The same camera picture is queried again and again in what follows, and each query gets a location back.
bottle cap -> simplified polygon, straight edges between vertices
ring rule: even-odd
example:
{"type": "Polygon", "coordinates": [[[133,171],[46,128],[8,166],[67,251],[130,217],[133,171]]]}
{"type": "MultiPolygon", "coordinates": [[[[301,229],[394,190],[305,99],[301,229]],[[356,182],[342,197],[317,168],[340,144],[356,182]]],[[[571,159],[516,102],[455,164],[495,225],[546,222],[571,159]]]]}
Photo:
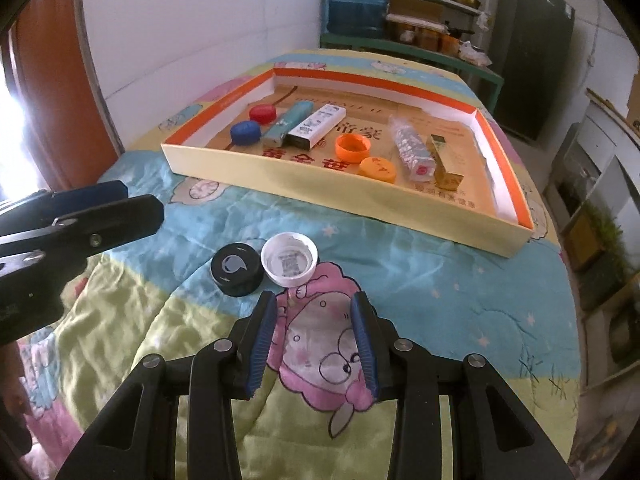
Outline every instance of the bottle cap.
{"type": "Polygon", "coordinates": [[[360,164],[369,156],[371,141],[358,134],[343,134],[335,139],[335,155],[344,162],[360,164]]]}
{"type": "Polygon", "coordinates": [[[365,158],[360,163],[358,174],[390,184],[396,181],[396,167],[390,160],[380,156],[365,158]]]}
{"type": "Polygon", "coordinates": [[[269,124],[276,120],[276,107],[273,105],[255,105],[249,110],[249,118],[259,124],[269,124]]]}
{"type": "Polygon", "coordinates": [[[238,298],[258,288],[264,269],[254,248],[235,243],[225,245],[214,254],[211,275],[224,294],[238,298]]]}
{"type": "Polygon", "coordinates": [[[304,285],[318,264],[318,248],[300,233],[280,233],[267,240],[260,254],[271,280],[284,287],[304,285]]]}
{"type": "Polygon", "coordinates": [[[231,127],[231,141],[236,146],[249,146],[260,140],[262,132],[256,121],[241,121],[231,127]]]}

white cigarette pack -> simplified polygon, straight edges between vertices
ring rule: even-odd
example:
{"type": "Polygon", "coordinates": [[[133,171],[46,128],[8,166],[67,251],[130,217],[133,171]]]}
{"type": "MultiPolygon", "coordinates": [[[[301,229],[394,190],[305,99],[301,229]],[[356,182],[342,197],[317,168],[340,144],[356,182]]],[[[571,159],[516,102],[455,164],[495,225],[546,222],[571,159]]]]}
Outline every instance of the white cigarette pack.
{"type": "Polygon", "coordinates": [[[347,110],[344,108],[324,105],[287,134],[287,144],[310,150],[346,116],[347,110]]]}

cartoon sheep print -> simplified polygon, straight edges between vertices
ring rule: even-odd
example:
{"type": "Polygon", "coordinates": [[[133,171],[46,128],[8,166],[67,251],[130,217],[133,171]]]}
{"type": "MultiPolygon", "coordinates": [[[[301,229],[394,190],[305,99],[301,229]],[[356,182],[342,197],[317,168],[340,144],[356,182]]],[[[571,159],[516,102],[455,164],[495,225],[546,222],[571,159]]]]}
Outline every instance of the cartoon sheep print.
{"type": "Polygon", "coordinates": [[[277,296],[278,321],[267,363],[309,406],[333,412],[332,438],[347,427],[353,412],[373,404],[351,327],[351,297],[359,290],[339,266],[324,262],[306,285],[277,296]]]}
{"type": "Polygon", "coordinates": [[[213,180],[200,180],[188,176],[174,189],[174,195],[169,200],[170,204],[182,203],[184,205],[198,205],[203,202],[217,199],[228,187],[213,180]]]}

sunlight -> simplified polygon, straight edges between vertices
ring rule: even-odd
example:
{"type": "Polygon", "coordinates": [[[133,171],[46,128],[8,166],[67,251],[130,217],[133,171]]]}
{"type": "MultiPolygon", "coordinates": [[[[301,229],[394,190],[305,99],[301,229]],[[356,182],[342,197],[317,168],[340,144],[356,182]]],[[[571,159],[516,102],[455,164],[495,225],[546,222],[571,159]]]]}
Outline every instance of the sunlight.
{"type": "Polygon", "coordinates": [[[24,114],[9,94],[0,71],[0,188],[9,200],[17,200],[39,189],[38,175],[22,143],[24,114]]]}

dark gray refrigerator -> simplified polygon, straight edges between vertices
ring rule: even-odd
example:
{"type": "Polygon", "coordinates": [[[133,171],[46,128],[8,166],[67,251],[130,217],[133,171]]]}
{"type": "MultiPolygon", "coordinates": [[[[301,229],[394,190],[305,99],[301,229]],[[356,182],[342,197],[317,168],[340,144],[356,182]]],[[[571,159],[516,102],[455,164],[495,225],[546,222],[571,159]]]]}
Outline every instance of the dark gray refrigerator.
{"type": "Polygon", "coordinates": [[[564,0],[498,0],[489,47],[491,69],[504,78],[494,111],[502,129],[540,134],[569,53],[575,11],[564,0]]]}

